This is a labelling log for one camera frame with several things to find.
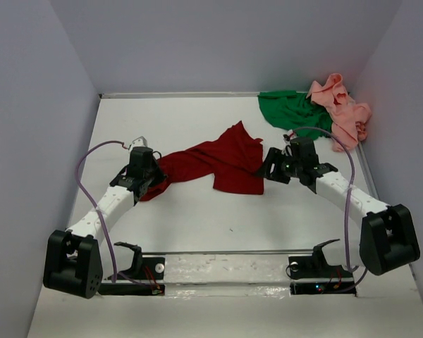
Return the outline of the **red t-shirt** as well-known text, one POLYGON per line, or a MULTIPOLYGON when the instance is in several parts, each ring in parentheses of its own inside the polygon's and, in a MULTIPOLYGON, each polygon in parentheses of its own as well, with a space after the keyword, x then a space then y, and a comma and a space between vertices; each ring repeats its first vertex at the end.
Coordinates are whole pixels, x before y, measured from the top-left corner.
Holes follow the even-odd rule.
POLYGON ((170 185, 213 175, 215 190, 262 195, 264 179, 256 175, 263 162, 262 139, 252 138, 243 123, 229 127, 214 141, 206 141, 184 151, 162 156, 159 165, 166 179, 149 188, 141 198, 150 201, 170 185))

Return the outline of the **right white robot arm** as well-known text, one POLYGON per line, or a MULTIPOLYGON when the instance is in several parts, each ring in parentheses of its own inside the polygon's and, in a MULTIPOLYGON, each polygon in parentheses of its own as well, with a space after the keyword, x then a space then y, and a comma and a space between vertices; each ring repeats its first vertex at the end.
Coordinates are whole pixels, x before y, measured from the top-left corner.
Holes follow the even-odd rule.
POLYGON ((257 175, 284 184, 297 179, 341 209, 344 221, 353 221, 360 229, 355 265, 371 274, 383 275, 420 258, 410 210, 370 196, 346 180, 334 165, 322 163, 312 139, 288 139, 283 150, 271 147, 257 175))

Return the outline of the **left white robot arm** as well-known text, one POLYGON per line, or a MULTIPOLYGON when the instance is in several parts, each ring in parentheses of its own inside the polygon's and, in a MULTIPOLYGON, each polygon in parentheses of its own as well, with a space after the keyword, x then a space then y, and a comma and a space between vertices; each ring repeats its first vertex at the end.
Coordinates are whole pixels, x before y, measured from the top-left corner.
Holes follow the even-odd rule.
POLYGON ((100 245, 106 242, 111 258, 111 282, 123 278, 147 295, 162 293, 162 288, 144 262, 138 245, 112 243, 109 230, 146 195, 148 190, 166 178, 147 146, 129 146, 130 158, 110 181, 103 197, 95 201, 86 188, 80 190, 90 200, 92 209, 77 223, 65 230, 55 230, 48 238, 44 264, 43 285, 85 299, 92 298, 100 289, 105 276, 100 245), (119 270, 114 247, 130 249, 130 267, 119 270))

